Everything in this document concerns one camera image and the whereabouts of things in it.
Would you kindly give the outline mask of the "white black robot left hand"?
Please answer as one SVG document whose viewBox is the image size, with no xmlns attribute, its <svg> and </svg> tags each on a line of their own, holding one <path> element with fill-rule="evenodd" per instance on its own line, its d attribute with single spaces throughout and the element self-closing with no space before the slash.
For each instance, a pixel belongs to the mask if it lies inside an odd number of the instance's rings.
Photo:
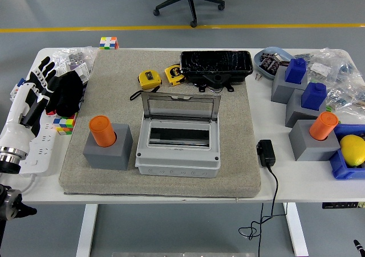
<svg viewBox="0 0 365 257">
<path fill-rule="evenodd" d="M 39 132 L 40 117 L 59 83 L 55 63 L 45 57 L 19 86 L 1 132 L 1 160 L 24 160 Z"/>
</svg>

